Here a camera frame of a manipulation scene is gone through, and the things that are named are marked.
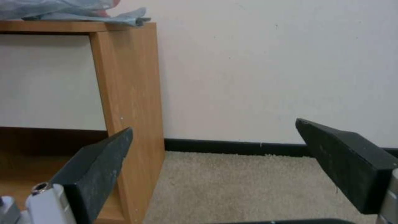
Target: wooden panel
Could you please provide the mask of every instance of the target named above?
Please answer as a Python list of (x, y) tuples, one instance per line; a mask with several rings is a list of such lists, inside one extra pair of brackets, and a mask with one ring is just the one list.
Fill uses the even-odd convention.
[(90, 37), (108, 134), (134, 131), (118, 186), (126, 221), (141, 223), (164, 159), (156, 25)]
[(128, 29), (126, 25), (79, 21), (0, 21), (0, 32), (10, 33), (90, 33)]
[[(14, 157), (14, 168), (4, 168), (0, 175), (0, 195), (15, 198), (20, 209), (37, 183), (49, 180), (68, 160), (68, 156)], [(96, 224), (122, 224), (124, 222), (120, 197), (114, 191), (105, 202)]]

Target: floor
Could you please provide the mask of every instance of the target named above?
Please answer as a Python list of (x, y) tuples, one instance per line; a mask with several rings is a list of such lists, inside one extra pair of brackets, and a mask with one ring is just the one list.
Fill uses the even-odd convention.
[(145, 224), (304, 218), (373, 224), (313, 158), (167, 152)]

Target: wall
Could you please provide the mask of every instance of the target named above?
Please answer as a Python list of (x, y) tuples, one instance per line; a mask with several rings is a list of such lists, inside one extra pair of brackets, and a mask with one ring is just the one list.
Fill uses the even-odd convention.
[(106, 130), (88, 36), (0, 35), (0, 126)]
[(295, 118), (398, 147), (395, 0), (122, 0), (158, 23), (168, 138), (302, 143)]

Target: wood grain surface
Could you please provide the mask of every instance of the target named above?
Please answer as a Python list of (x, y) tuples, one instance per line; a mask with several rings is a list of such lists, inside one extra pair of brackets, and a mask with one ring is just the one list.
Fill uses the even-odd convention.
[(129, 26), (82, 21), (0, 21), (3, 33), (92, 33), (129, 29)]
[(90, 34), (105, 123), (133, 128), (118, 179), (127, 223), (141, 223), (164, 160), (156, 25)]

